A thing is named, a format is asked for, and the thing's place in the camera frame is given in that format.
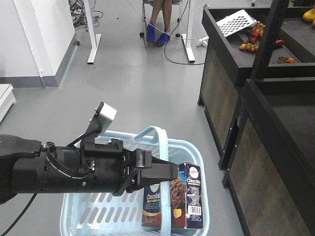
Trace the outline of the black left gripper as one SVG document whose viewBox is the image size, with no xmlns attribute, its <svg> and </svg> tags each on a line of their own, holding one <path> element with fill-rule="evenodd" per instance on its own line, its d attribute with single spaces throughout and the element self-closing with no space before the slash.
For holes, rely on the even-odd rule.
<svg viewBox="0 0 315 236">
<path fill-rule="evenodd" d="M 178 177 L 177 164 L 152 157 L 150 150 L 126 149 L 119 139 L 106 144 L 96 143 L 95 138 L 83 139 L 80 150 L 82 163 L 88 167 L 81 192 L 120 196 Z"/>
</svg>

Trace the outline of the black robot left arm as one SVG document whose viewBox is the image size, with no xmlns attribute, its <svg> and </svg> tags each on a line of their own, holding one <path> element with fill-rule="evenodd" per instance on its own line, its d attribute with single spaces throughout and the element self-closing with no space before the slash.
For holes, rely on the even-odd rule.
<svg viewBox="0 0 315 236">
<path fill-rule="evenodd" d="M 79 147 L 58 147 L 13 135 L 0 137 L 0 201 L 19 193 L 111 193 L 120 196 L 172 181 L 177 166 L 149 150 L 128 150 L 123 141 L 83 139 Z"/>
</svg>

